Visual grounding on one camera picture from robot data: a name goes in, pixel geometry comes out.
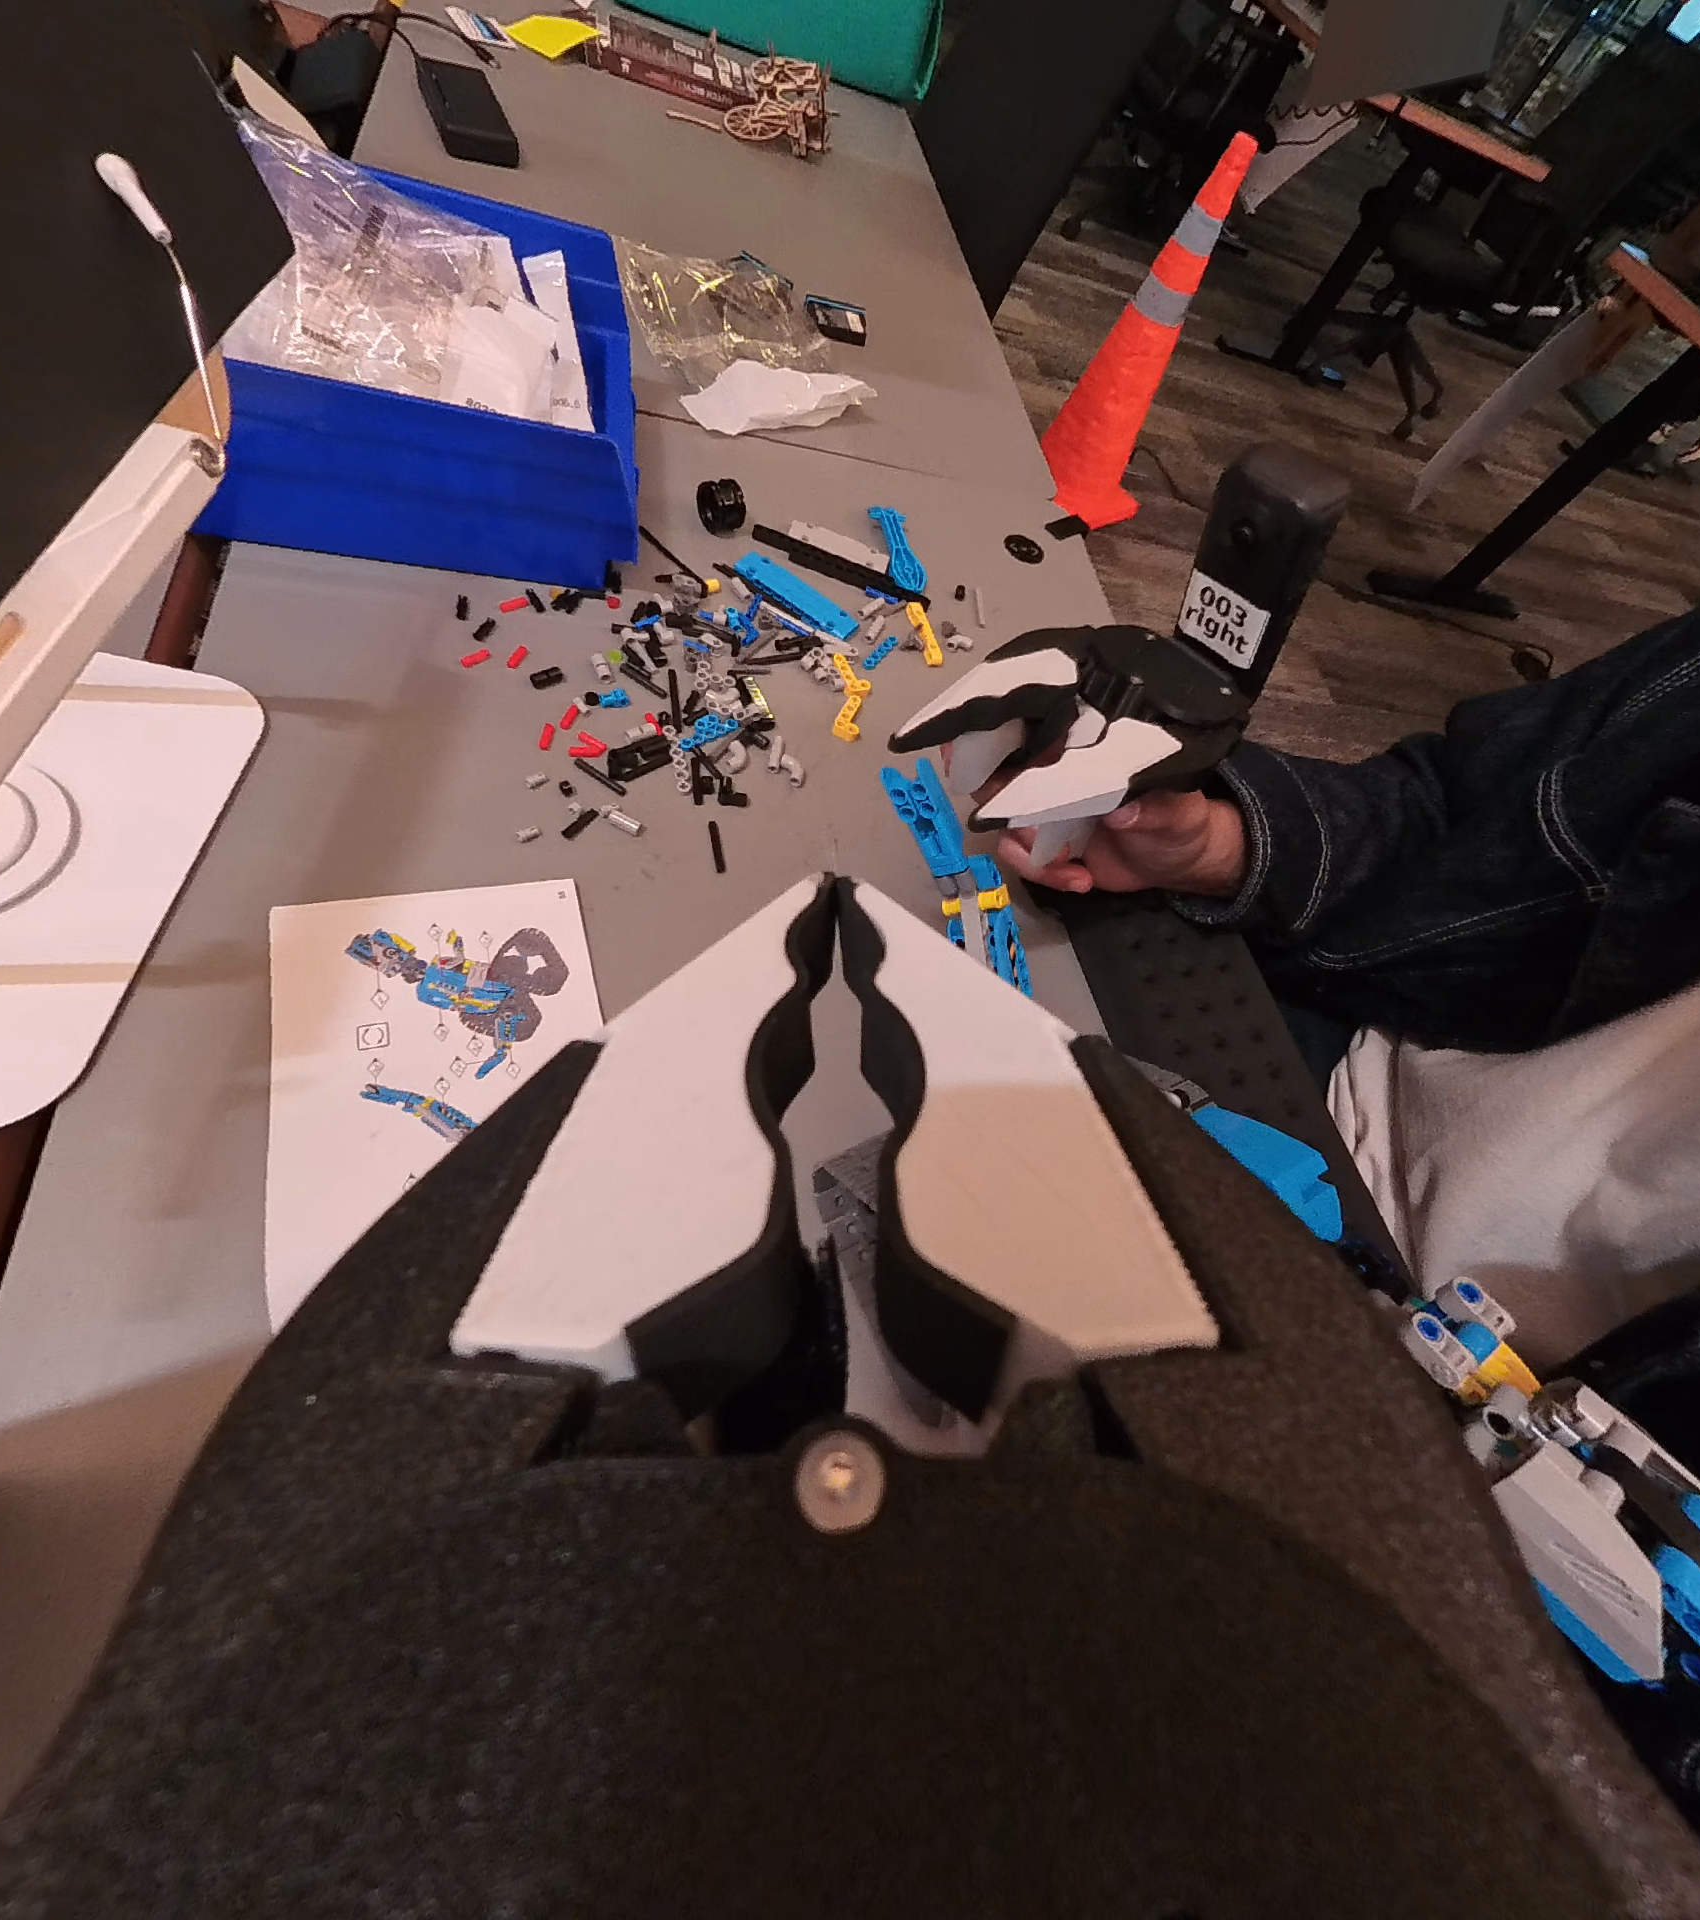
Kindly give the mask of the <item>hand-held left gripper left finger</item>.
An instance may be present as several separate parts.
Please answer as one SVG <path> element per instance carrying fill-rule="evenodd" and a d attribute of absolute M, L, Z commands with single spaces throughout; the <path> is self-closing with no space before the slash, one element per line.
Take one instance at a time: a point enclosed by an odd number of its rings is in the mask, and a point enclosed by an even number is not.
<path fill-rule="evenodd" d="M 783 1116 L 836 967 L 831 875 L 793 883 L 541 1071 L 540 1162 L 450 1332 L 457 1358 L 647 1381 L 686 1417 L 765 1377 L 803 1310 Z"/>

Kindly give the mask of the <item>open instruction booklet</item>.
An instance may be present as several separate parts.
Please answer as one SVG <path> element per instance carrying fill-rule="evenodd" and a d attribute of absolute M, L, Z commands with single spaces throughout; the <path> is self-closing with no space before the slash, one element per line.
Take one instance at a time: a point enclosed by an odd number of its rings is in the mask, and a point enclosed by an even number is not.
<path fill-rule="evenodd" d="M 601 1023 L 574 876 L 276 906 L 272 1332 L 550 1059 Z"/>

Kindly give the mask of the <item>grey desk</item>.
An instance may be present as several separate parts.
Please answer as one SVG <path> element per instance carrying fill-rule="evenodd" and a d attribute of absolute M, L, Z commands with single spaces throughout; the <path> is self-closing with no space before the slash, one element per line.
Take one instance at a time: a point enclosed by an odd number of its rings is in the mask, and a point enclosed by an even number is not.
<path fill-rule="evenodd" d="M 862 305 L 874 385 L 864 420 L 721 441 L 681 418 L 642 346 L 637 518 L 697 562 L 693 487 L 742 482 L 753 518 L 844 532 L 865 506 L 908 517 L 937 586 L 986 598 L 978 646 L 1106 620 L 1082 544 L 1035 566 L 1004 551 L 1052 518 L 1050 476 L 902 107 L 838 96 L 814 162 L 671 120 L 675 104 L 588 66 L 513 54 L 492 84 L 522 145 L 501 171 L 450 158 L 410 63 L 390 53 L 356 156 L 667 252 L 750 252 Z M 129 986 L 93 1067 L 44 1116 L 0 1128 L 0 1436 L 52 1457 L 47 1423 L 102 1405 L 102 1460 L 159 1460 L 181 1391 L 254 1353 L 265 1325 L 268 912 L 571 876 L 601 1010 L 611 1014 L 793 878 L 834 868 L 930 914 L 932 883 L 879 793 L 885 737 L 933 675 L 877 670 L 860 743 L 826 737 L 798 678 L 772 703 L 803 788 L 751 782 L 746 811 L 646 780 L 642 836 L 568 843 L 532 793 L 532 697 L 455 659 L 450 574 L 234 544 L 194 665 L 247 689 L 262 744 Z M 726 848 L 715 875 L 708 823 Z"/>

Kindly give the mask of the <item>crumpled white paper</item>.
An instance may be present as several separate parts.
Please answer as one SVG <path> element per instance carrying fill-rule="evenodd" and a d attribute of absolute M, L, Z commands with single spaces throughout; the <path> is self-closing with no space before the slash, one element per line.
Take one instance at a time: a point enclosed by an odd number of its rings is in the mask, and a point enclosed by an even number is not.
<path fill-rule="evenodd" d="M 876 389 L 838 372 L 807 372 L 740 358 L 724 366 L 704 389 L 679 398 L 679 408 L 700 428 L 724 436 L 814 428 L 841 418 L 874 400 Z"/>

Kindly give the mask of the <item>teal green box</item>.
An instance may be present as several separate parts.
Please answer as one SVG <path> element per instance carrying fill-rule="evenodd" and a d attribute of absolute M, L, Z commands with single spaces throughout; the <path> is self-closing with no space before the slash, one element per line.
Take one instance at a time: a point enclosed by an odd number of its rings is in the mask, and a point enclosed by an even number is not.
<path fill-rule="evenodd" d="M 720 43 L 826 66 L 836 84 L 915 104 L 933 80 L 942 2 L 629 2 Z"/>

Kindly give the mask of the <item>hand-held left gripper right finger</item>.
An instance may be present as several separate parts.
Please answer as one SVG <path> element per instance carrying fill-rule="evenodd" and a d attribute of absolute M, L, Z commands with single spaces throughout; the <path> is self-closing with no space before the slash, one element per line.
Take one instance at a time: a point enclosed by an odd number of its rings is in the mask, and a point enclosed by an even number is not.
<path fill-rule="evenodd" d="M 872 1305 L 887 1356 L 984 1426 L 1032 1381 L 1213 1351 L 1220 1325 L 1082 1045 L 862 878 L 839 883 L 841 975 L 877 1156 Z"/>

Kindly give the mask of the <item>black flat box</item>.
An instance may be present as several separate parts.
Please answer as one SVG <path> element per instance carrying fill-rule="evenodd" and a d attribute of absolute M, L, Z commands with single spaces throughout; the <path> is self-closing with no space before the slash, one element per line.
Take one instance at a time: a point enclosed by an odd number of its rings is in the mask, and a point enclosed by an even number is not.
<path fill-rule="evenodd" d="M 494 87 L 476 66 L 414 56 L 414 75 L 424 108 L 447 156 L 498 171 L 519 168 L 517 137 Z"/>

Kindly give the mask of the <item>orange traffic cone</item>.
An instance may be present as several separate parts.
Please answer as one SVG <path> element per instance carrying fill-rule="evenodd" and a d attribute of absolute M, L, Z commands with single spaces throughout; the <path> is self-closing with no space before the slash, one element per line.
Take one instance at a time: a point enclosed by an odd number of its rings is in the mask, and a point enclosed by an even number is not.
<path fill-rule="evenodd" d="M 1053 506 L 1085 531 L 1137 514 L 1137 503 L 1123 487 L 1126 469 L 1222 226 L 1257 154 L 1252 133 L 1231 137 L 1040 439 Z"/>

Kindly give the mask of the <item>white desk lamp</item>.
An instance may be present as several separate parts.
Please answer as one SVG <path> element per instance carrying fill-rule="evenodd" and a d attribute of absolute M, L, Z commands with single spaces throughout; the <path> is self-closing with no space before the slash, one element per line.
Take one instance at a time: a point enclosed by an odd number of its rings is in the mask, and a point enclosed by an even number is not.
<path fill-rule="evenodd" d="M 192 378 L 0 594 L 0 1128 L 86 1072 L 262 740 L 236 684 L 105 657 L 227 465 L 227 389 L 171 221 L 92 171 L 176 277 Z"/>

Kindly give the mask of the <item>pile of small brick parts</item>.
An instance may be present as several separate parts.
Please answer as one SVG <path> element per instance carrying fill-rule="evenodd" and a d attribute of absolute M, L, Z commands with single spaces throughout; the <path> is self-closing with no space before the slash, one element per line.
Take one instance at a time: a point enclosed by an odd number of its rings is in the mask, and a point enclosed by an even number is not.
<path fill-rule="evenodd" d="M 600 589 L 526 584 L 483 604 L 460 590 L 455 666 L 530 695 L 526 788 L 569 806 L 563 839 L 593 821 L 627 836 L 631 788 L 666 777 L 696 806 L 748 805 L 753 772 L 807 780 L 773 707 L 786 668 L 823 697 L 823 735 L 853 746 L 887 661 L 942 668 L 976 646 L 982 598 L 957 584 L 936 604 L 902 510 L 874 505 L 865 529 L 751 517 L 693 562 L 637 527 L 637 566 L 610 564 Z"/>

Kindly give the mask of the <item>black partition panel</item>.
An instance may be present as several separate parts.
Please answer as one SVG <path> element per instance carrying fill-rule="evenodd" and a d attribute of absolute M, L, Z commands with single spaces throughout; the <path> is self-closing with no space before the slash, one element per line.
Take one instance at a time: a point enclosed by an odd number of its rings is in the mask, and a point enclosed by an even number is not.
<path fill-rule="evenodd" d="M 213 346 L 289 232 L 161 4 L 0 4 L 0 598 L 196 377 L 163 249 L 98 176 L 126 160 Z"/>

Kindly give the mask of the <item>blue toy brick robot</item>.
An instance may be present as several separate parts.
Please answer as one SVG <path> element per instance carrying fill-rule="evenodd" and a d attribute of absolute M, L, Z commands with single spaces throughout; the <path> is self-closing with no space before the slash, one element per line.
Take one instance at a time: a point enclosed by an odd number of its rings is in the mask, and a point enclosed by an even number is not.
<path fill-rule="evenodd" d="M 1700 1691 L 1700 1479 L 1592 1386 L 1539 1383 L 1509 1344 L 1513 1316 L 1475 1279 L 1413 1290 L 1346 1225 L 1314 1146 L 1177 1072 L 1142 1072 L 1352 1267 L 1402 1349 L 1462 1407 L 1462 1441 L 1578 1652 L 1621 1686 Z"/>

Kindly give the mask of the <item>blue brick robot arm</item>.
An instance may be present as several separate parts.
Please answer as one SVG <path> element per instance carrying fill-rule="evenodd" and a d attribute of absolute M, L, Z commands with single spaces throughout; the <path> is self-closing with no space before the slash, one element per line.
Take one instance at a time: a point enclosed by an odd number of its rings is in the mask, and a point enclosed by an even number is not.
<path fill-rule="evenodd" d="M 909 772 L 879 770 L 885 803 L 909 833 L 937 888 L 942 932 L 991 976 L 1032 997 L 1027 955 L 1007 881 L 994 858 L 967 852 L 966 831 L 944 791 L 933 761 Z"/>

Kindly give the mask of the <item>crumpled clear plastic bag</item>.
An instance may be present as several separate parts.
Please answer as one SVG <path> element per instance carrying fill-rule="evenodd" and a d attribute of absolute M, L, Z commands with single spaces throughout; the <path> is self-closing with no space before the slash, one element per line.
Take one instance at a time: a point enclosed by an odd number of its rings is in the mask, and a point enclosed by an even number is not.
<path fill-rule="evenodd" d="M 829 345 L 789 286 L 750 258 L 661 252 L 614 235 L 627 327 L 688 394 L 736 364 L 831 372 Z"/>

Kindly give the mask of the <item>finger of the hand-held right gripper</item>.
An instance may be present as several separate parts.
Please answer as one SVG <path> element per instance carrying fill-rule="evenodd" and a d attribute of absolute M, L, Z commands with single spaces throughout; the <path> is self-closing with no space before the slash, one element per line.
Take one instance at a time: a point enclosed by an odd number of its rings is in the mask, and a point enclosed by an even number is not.
<path fill-rule="evenodd" d="M 1140 718 L 1113 718 L 1101 735 L 1066 744 L 1053 761 L 1027 764 L 973 806 L 967 827 L 978 833 L 1019 829 L 1071 831 L 1121 806 L 1134 791 L 1163 785 L 1188 740 Z"/>
<path fill-rule="evenodd" d="M 1041 645 L 1017 652 L 1005 646 L 915 709 L 887 737 L 887 751 L 915 754 L 1005 726 L 1050 724 L 1057 714 L 1070 723 L 1077 712 L 1079 672 L 1082 663 L 1068 648 Z"/>

